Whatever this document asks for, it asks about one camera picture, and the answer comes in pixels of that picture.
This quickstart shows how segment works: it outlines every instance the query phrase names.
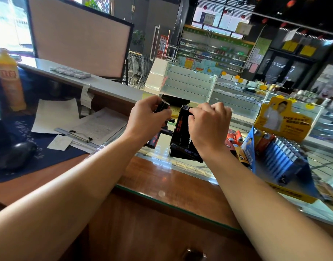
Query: forearm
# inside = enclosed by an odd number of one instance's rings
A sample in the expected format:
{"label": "forearm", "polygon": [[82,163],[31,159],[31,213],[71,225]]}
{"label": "forearm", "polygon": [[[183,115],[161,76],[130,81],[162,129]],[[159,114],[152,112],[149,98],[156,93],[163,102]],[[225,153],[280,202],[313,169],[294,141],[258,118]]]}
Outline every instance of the forearm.
{"label": "forearm", "polygon": [[207,157],[206,164],[264,260],[333,260],[333,239],[228,150]]}
{"label": "forearm", "polygon": [[57,260],[138,149],[138,144],[121,137],[1,211],[0,260]]}

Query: red lantern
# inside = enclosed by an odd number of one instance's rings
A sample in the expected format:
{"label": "red lantern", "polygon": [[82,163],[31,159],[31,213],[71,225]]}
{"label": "red lantern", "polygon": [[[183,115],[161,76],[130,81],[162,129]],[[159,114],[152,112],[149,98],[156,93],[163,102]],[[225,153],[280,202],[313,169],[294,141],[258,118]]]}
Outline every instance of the red lantern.
{"label": "red lantern", "polygon": [[295,3],[296,3],[296,0],[291,0],[291,1],[289,1],[289,2],[287,3],[287,7],[288,7],[288,8],[291,8],[292,6],[295,5]]}

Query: juice bottle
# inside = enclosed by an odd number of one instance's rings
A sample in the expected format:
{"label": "juice bottle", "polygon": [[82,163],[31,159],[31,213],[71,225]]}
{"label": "juice bottle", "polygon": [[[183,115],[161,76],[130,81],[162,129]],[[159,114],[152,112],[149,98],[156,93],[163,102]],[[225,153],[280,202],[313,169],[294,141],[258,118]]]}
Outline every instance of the juice bottle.
{"label": "juice bottle", "polygon": [[15,112],[26,109],[17,63],[4,48],[0,48],[0,82],[11,109]]}

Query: shopping cart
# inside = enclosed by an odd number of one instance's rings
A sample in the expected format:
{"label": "shopping cart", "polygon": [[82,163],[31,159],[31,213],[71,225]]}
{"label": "shopping cart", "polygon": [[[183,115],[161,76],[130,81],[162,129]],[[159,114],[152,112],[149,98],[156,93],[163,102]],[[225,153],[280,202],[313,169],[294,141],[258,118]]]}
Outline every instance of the shopping cart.
{"label": "shopping cart", "polygon": [[130,87],[141,89],[152,67],[152,61],[138,52],[128,53],[128,83]]}

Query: window blind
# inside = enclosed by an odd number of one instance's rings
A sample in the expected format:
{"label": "window blind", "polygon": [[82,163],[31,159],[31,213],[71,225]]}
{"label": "window blind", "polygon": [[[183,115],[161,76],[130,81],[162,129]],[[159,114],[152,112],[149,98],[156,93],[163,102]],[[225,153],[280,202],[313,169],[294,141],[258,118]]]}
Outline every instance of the window blind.
{"label": "window blind", "polygon": [[226,10],[226,14],[234,17],[245,16],[246,20],[250,20],[254,5],[247,5],[247,0],[198,0],[197,7],[204,8],[209,12],[222,13]]}

